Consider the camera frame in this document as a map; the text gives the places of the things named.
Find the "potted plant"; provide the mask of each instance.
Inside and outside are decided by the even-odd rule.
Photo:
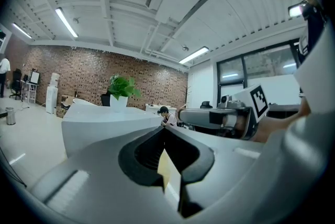
[[[134,78],[130,77],[127,80],[119,74],[115,74],[109,82],[110,107],[115,112],[120,113],[126,108],[128,97],[131,95],[141,96],[140,91],[135,88]]]

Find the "black pants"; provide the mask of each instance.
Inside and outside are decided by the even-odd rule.
[[[4,96],[4,89],[5,89],[5,84],[6,84],[6,72],[5,73],[0,73],[0,84],[1,84],[1,91],[0,91],[0,96]]]

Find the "brick wall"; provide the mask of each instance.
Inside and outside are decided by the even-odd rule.
[[[116,73],[135,78],[136,87],[141,91],[140,98],[128,99],[128,107],[145,109],[145,103],[161,101],[180,108],[185,103],[187,73],[126,55],[84,48],[71,50],[64,46],[27,46],[16,38],[10,39],[6,53],[12,70],[19,68],[28,74],[34,68],[41,73],[36,98],[41,103],[46,101],[53,72],[60,74],[58,103],[61,95],[74,95],[77,91],[79,98],[101,105],[100,95],[107,92],[109,78]]]

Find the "white flower pot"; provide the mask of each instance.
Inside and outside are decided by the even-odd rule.
[[[122,113],[127,107],[128,97],[121,96],[119,100],[110,95],[110,108],[116,113]]]

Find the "person in white shirt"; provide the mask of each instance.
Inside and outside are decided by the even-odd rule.
[[[0,97],[4,97],[4,88],[6,84],[6,73],[10,71],[10,63],[4,54],[0,54]]]
[[[176,117],[169,112],[169,109],[167,107],[165,106],[161,107],[158,113],[160,113],[164,117],[164,120],[162,121],[162,126],[166,126],[168,124],[172,126],[177,125]]]

